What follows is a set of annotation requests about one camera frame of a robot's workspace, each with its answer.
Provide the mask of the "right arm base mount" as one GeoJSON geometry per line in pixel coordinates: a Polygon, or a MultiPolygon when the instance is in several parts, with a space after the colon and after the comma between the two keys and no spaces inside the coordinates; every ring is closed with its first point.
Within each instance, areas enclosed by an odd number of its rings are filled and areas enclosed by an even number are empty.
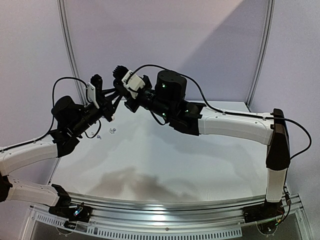
{"type": "Polygon", "coordinates": [[[244,222],[253,223],[282,216],[285,213],[282,201],[268,202],[246,206],[242,209],[244,222]]]}

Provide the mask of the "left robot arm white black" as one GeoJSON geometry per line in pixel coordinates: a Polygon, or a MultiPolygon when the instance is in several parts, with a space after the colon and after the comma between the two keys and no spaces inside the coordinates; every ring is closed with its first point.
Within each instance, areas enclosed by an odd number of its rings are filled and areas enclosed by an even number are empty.
{"type": "Polygon", "coordinates": [[[74,213],[69,194],[60,185],[22,181],[10,174],[34,163],[71,154],[82,134],[100,118],[111,122],[121,94],[115,88],[99,90],[88,85],[90,104],[77,104],[66,95],[51,110],[57,128],[44,136],[0,150],[0,200],[16,200],[54,207],[63,217],[74,213]]]}

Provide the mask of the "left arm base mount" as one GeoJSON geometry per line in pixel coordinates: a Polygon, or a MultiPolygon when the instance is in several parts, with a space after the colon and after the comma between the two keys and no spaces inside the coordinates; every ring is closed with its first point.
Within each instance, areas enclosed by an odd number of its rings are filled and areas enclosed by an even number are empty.
{"type": "Polygon", "coordinates": [[[93,208],[84,202],[72,204],[69,200],[58,201],[55,206],[50,206],[48,213],[66,219],[68,222],[89,223],[93,208]]]}

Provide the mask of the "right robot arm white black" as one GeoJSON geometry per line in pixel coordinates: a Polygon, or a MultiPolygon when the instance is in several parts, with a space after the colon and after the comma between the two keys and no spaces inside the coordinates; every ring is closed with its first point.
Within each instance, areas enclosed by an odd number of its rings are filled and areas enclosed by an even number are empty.
{"type": "Polygon", "coordinates": [[[155,87],[146,76],[128,70],[120,81],[127,91],[126,107],[133,113],[138,107],[162,117],[174,130],[187,135],[221,135],[247,139],[267,147],[267,184],[265,202],[259,206],[262,218],[278,210],[290,165],[288,130],[282,110],[272,113],[230,112],[208,103],[185,100],[187,80],[171,70],[157,74],[155,87]]]}

